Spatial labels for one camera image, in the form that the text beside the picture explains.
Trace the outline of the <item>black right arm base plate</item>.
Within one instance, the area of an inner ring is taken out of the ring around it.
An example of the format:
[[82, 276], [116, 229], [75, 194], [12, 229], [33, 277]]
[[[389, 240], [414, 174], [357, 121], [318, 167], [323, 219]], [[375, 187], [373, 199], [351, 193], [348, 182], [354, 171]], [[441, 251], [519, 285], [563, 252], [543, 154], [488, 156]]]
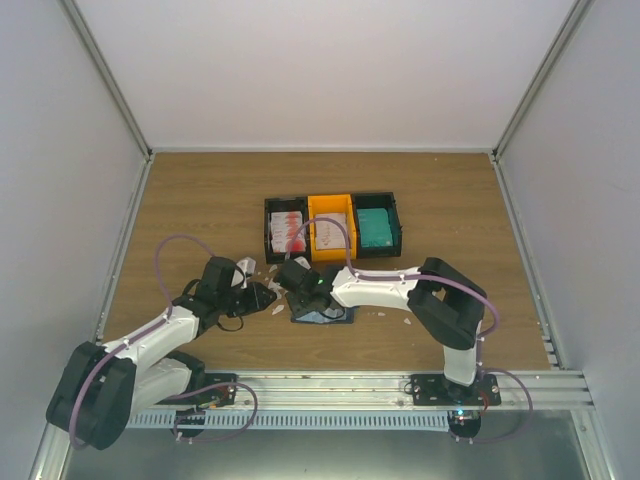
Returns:
[[470, 386], [447, 380], [443, 374], [412, 374], [409, 392], [415, 406], [498, 406], [502, 403], [497, 378], [485, 374]]

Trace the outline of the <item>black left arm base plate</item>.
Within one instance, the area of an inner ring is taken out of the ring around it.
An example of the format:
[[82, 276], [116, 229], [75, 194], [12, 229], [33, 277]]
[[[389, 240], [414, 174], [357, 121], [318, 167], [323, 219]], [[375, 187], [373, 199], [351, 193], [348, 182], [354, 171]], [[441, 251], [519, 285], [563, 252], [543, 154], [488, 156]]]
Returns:
[[[202, 380], [197, 380], [189, 387], [188, 392], [193, 392], [212, 384], [236, 382], [237, 380], [238, 376], [235, 373], [205, 373]], [[234, 387], [225, 385], [194, 395], [188, 399], [188, 402], [200, 405], [201, 407], [204, 407], [205, 405], [214, 405], [218, 407], [233, 404], [234, 398]]]

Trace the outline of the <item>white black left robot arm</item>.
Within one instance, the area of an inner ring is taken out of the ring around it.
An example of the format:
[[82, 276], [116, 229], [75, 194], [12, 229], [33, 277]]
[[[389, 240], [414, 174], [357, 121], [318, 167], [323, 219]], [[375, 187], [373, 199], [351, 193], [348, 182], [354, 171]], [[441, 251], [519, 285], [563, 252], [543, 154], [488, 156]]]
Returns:
[[223, 317], [243, 320], [275, 302], [274, 291], [252, 280], [254, 270], [251, 258], [212, 257], [156, 319], [118, 340], [80, 344], [49, 402], [47, 422], [79, 446], [104, 450], [131, 417], [154, 405], [196, 413], [232, 404], [236, 375], [212, 377], [203, 361], [179, 348], [219, 327]]

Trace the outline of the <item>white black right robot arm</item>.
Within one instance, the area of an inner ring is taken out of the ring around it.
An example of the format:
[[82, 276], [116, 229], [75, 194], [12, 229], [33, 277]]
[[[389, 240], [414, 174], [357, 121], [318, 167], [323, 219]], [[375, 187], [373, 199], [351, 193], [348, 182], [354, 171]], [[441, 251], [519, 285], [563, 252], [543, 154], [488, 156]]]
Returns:
[[328, 309], [381, 307], [411, 313], [443, 346], [443, 393], [464, 405], [479, 390], [477, 341], [489, 305], [486, 292], [444, 260], [429, 257], [405, 270], [329, 266], [320, 273], [287, 259], [275, 276], [295, 315]]

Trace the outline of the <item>blue card holder wallet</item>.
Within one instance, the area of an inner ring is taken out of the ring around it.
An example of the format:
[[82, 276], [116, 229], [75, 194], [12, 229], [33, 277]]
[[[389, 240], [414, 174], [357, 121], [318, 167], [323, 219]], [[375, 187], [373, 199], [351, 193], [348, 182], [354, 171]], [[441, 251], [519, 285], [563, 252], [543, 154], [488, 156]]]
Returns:
[[310, 311], [305, 314], [292, 315], [291, 322], [306, 325], [341, 325], [352, 324], [357, 308], [327, 309], [324, 312]]

